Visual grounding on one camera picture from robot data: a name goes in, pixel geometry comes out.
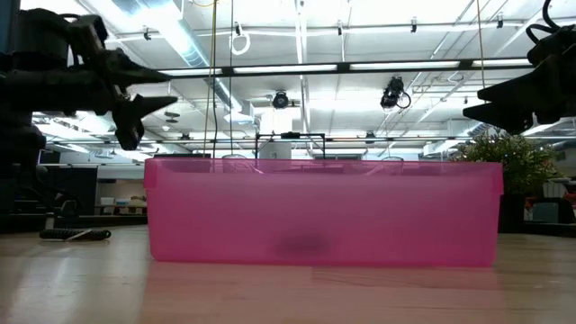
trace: desk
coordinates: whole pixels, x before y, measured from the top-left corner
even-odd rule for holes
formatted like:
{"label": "desk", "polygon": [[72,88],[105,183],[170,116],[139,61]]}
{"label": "desk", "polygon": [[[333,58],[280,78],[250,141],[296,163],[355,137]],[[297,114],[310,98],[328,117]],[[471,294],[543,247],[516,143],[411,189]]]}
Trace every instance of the desk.
{"label": "desk", "polygon": [[[129,206],[129,205],[95,205],[94,209],[96,211],[96,215],[104,215],[104,209],[105,208],[113,208],[113,212],[112,215],[134,215],[134,214],[138,214],[138,215],[146,215],[148,214],[148,207],[146,206]],[[127,213],[122,213],[121,209],[122,208],[128,208],[129,212]]]}
{"label": "desk", "polygon": [[500,236],[493,269],[158,263],[110,241],[0,236],[1,323],[574,323],[576,239]]}

